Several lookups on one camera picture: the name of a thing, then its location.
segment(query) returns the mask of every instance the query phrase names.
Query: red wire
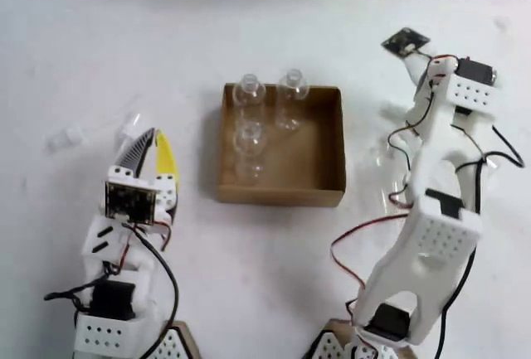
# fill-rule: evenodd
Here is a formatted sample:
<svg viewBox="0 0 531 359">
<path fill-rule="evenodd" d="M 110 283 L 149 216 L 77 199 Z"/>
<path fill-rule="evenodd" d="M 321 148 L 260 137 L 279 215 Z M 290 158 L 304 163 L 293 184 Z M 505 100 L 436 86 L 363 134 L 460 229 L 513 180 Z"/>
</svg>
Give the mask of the red wire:
<svg viewBox="0 0 531 359">
<path fill-rule="evenodd" d="M 330 255 L 332 255 L 332 259 L 334 260 L 334 262 L 339 265 L 339 267 L 344 270 L 345 272 L 347 272 L 348 274 L 350 274 L 351 276 L 353 276 L 360 284 L 361 286 L 365 289 L 365 282 L 363 281 L 362 278 L 360 278 L 358 276 L 358 274 L 356 274 L 354 271 L 352 271 L 349 267 L 347 267 L 345 264 L 343 264 L 341 261 L 338 260 L 338 258 L 335 256 L 334 254 L 334 246 L 336 244 L 338 244 L 341 240 L 349 237 L 350 235 L 352 235 L 352 233 L 366 227 L 366 226 L 370 226 L 370 225 L 373 225 L 373 224 L 377 224 L 378 222 L 384 222 L 384 221 L 391 221 L 391 220 L 396 220 L 398 218 L 405 218 L 407 217 L 407 214 L 396 214 L 394 216 L 383 216 L 381 218 L 377 218 L 375 220 L 372 220 L 372 221 L 367 221 L 367 222 L 364 222 L 363 224 L 361 225 L 358 225 L 356 226 L 355 228 L 351 229 L 351 230 L 347 230 L 345 233 L 343 233 L 340 237 L 338 237 L 336 240 L 334 240 L 332 242 L 332 245 L 330 245 Z"/>
<path fill-rule="evenodd" d="M 166 238 L 166 240 L 163 243 L 162 248 L 160 249 L 161 251 L 165 251 L 166 246 L 168 245 L 170 239 L 172 238 L 172 227 L 166 222 L 161 222 L 161 221 L 155 221 L 154 224 L 166 226 L 168 228 L 168 237 Z"/>
</svg>

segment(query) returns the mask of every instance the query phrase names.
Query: open cardboard box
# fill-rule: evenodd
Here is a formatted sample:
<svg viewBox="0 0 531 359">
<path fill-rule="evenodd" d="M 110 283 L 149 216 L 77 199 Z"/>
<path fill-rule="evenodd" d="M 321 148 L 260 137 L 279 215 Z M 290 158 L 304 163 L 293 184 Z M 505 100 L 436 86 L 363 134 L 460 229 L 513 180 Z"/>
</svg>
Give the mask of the open cardboard box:
<svg viewBox="0 0 531 359">
<path fill-rule="evenodd" d="M 217 195 L 227 203 L 273 206 L 337 206 L 345 192 L 345 153 L 341 92 L 335 87 L 311 87 L 297 102 L 298 130 L 275 126 L 276 87 L 266 85 L 267 146 L 264 172 L 252 186 L 238 183 L 232 145 L 234 84 L 225 85 L 222 102 L 221 150 Z"/>
</svg>

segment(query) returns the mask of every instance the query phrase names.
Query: small white object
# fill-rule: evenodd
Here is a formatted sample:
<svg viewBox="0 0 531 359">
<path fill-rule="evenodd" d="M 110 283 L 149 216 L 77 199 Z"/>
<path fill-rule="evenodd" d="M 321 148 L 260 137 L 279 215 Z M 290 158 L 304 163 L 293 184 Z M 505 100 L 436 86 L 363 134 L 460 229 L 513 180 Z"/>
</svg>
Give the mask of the small white object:
<svg viewBox="0 0 531 359">
<path fill-rule="evenodd" d="M 149 355 L 149 359 L 190 359 L 190 357 L 178 332 L 170 329 L 157 349 Z"/>
<path fill-rule="evenodd" d="M 48 149 L 51 152 L 59 152 L 65 148 L 75 147 L 85 140 L 83 128 L 79 125 L 65 127 L 47 139 Z"/>
</svg>

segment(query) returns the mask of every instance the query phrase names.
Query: white plastic part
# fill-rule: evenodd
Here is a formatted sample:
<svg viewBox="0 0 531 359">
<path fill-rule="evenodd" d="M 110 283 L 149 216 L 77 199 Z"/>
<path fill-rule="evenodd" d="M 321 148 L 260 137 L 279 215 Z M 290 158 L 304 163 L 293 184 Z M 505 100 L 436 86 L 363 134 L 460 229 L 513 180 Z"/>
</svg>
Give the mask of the white plastic part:
<svg viewBox="0 0 531 359">
<path fill-rule="evenodd" d="M 175 186 L 173 175 L 157 175 L 153 182 L 153 187 L 157 190 L 155 206 L 160 207 L 164 213 L 166 213 L 165 211 L 171 210 L 177 202 L 177 187 Z"/>
<path fill-rule="evenodd" d="M 149 359 L 192 359 L 188 356 L 178 332 L 170 329 Z"/>
<path fill-rule="evenodd" d="M 119 263 L 125 246 L 129 242 L 130 247 L 125 258 L 124 268 L 118 275 L 111 275 L 109 280 L 135 285 L 132 308 L 137 315 L 140 315 L 146 311 L 149 305 L 153 277 L 158 263 L 134 236 L 129 238 L 131 233 L 119 221 L 110 220 L 104 216 L 96 216 L 90 225 L 82 255 L 85 263 L 85 282 L 89 283 L 102 275 L 102 261 L 109 261 L 111 264 Z M 152 241 L 152 243 L 155 247 L 160 245 L 159 241 Z M 90 303 L 92 291 L 93 289 L 85 289 L 80 293 L 84 305 Z"/>
<path fill-rule="evenodd" d="M 424 194 L 432 173 L 441 161 L 447 160 L 458 167 L 480 159 L 479 149 L 452 124 L 463 128 L 484 150 L 490 147 L 494 138 L 491 128 L 499 111 L 499 91 L 453 74 L 455 62 L 452 56 L 448 56 L 430 63 L 426 79 L 415 96 L 415 108 L 407 115 L 408 122 L 418 121 L 426 112 L 428 98 L 433 93 L 429 113 L 415 128 L 421 136 L 422 145 L 412 162 L 412 174 L 406 190 L 409 202 Z M 472 113 L 462 117 L 456 113 L 457 106 Z M 468 167 L 457 174 L 461 197 L 469 209 L 473 208 L 475 198 L 474 172 L 473 167 Z"/>
<path fill-rule="evenodd" d="M 315 348 L 312 359 L 343 359 L 343 347 L 332 332 L 324 332 Z"/>
<path fill-rule="evenodd" d="M 421 196 L 415 202 L 395 245 L 378 261 L 360 289 L 353 323 L 367 326 L 381 303 L 402 291 L 417 296 L 407 341 L 421 343 L 441 314 L 460 275 L 460 268 L 482 233 L 478 214 L 460 209 L 460 219 L 441 214 L 437 199 Z M 370 335 L 370 341 L 400 347 Z"/>
<path fill-rule="evenodd" d="M 74 350 L 104 357 L 132 358 L 144 326 L 145 318 L 124 322 L 80 314 Z"/>
</svg>

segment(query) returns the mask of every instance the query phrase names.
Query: black wire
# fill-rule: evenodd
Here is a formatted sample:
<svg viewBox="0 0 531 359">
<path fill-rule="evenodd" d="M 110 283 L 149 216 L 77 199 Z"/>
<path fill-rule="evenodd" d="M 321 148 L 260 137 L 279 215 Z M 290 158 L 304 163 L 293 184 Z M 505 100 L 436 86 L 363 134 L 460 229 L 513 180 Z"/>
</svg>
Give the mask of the black wire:
<svg viewBox="0 0 531 359">
<path fill-rule="evenodd" d="M 160 262 L 160 264 L 163 266 L 164 270 L 168 274 L 168 277 L 170 281 L 172 282 L 173 291 L 174 291 L 174 298 L 173 298 L 173 309 L 172 314 L 170 315 L 168 321 L 166 322 L 166 325 L 164 326 L 162 332 L 158 335 L 157 340 L 153 343 L 151 347 L 148 348 L 148 350 L 139 358 L 139 359 L 147 359 L 149 355 L 151 355 L 160 345 L 160 343 L 163 341 L 164 337 L 166 336 L 166 333 L 173 325 L 173 320 L 175 319 L 175 313 L 177 313 L 177 307 L 179 303 L 179 288 L 177 286 L 177 280 L 175 279 L 175 276 L 173 276 L 172 270 L 169 268 L 169 265 L 166 263 L 162 255 L 155 249 L 149 241 L 147 241 L 137 230 L 136 228 L 132 228 L 131 226 L 127 224 L 122 224 L 122 226 L 126 229 L 129 229 L 133 231 L 133 233 L 136 235 L 137 239 L 140 240 L 140 243 L 144 245 L 146 249 L 148 249 L 151 254 L 155 256 L 155 258 Z"/>
<path fill-rule="evenodd" d="M 428 103 L 428 106 L 426 107 L 426 112 L 424 112 L 424 114 L 422 115 L 422 117 L 416 122 L 416 123 L 413 123 L 413 124 L 408 124 L 406 127 L 401 127 L 399 129 L 395 129 L 393 132 L 391 132 L 388 136 L 387 136 L 387 143 L 389 144 L 389 146 L 391 148 L 395 148 L 397 151 L 399 152 L 402 152 L 404 153 L 404 156 L 406 156 L 406 161 L 407 161 L 407 170 L 408 171 L 411 171 L 412 169 L 412 164 L 411 164 L 411 161 L 409 160 L 409 155 L 407 154 L 407 152 L 402 149 L 402 148 L 399 148 L 398 146 L 396 145 L 393 145 L 391 143 L 391 137 L 395 134 L 395 133 L 399 133 L 400 131 L 405 131 L 407 129 L 414 129 L 415 127 L 417 127 L 420 123 L 422 123 L 424 121 L 424 119 L 426 118 L 426 116 L 428 115 L 428 113 L 430 112 L 430 107 L 431 107 L 431 104 L 433 103 L 433 91 L 431 92 L 431 95 L 430 95 L 430 98 L 428 99 L 430 102 Z"/>
<path fill-rule="evenodd" d="M 69 299 L 74 304 L 74 307 L 76 307 L 77 312 L 82 312 L 82 313 L 88 312 L 89 309 L 83 305 L 83 303 L 81 302 L 80 298 L 76 295 L 76 293 L 80 293 L 81 291 L 85 289 L 89 289 L 91 287 L 95 287 L 97 284 L 103 282 L 104 280 L 107 280 L 109 276 L 111 276 L 112 274 L 116 274 L 114 273 L 112 269 L 111 263 L 107 261 L 103 262 L 103 268 L 104 268 L 104 274 L 101 275 L 98 279 L 94 279 L 87 284 L 82 284 L 81 286 L 74 287 L 73 289 L 70 289 L 70 290 L 56 292 L 56 293 L 49 293 L 44 296 L 44 300 L 51 301 L 52 299 L 59 299 L 59 298 Z"/>
<path fill-rule="evenodd" d="M 480 214 L 481 213 L 481 171 L 483 170 L 483 166 L 487 162 L 487 158 L 489 156 L 501 156 L 503 158 L 508 159 L 512 164 L 514 164 L 518 168 L 524 168 L 524 160 L 518 153 L 518 151 L 514 148 L 513 145 L 510 144 L 510 142 L 501 134 L 500 131 L 493 125 L 492 126 L 493 131 L 498 135 L 498 137 L 507 145 L 507 147 L 510 149 L 510 151 L 513 153 L 513 155 L 516 157 L 517 160 L 510 157 L 507 153 L 493 151 L 493 152 L 487 152 L 480 160 L 477 162 L 469 162 L 461 164 L 458 168 L 455 169 L 455 172 L 458 172 L 463 167 L 468 167 L 470 165 L 476 164 L 475 169 L 475 212 Z M 455 302 L 457 297 L 459 296 L 461 290 L 465 286 L 466 280 L 468 279 L 470 275 L 470 271 L 472 269 L 472 265 L 474 264 L 475 259 L 475 252 L 476 248 L 472 251 L 468 258 L 468 262 L 466 263 L 465 272 L 463 272 L 463 276 L 461 276 L 461 279 L 459 283 L 457 284 L 457 287 L 454 290 L 454 293 L 448 298 L 448 301 L 446 302 L 445 306 L 442 308 L 441 311 L 441 334 L 439 336 L 439 345 L 437 347 L 437 352 L 435 354 L 435 359 L 439 359 L 442 354 L 442 348 L 445 344 L 445 337 L 446 337 L 446 316 L 448 314 L 448 310 L 452 306 L 452 304 Z"/>
<path fill-rule="evenodd" d="M 413 50 L 413 52 L 415 52 L 415 53 L 418 54 L 418 55 L 425 56 L 425 57 L 428 58 L 430 61 L 433 59 L 433 56 L 428 55 L 428 54 L 426 54 L 425 52 L 419 51 L 418 49 Z"/>
</svg>

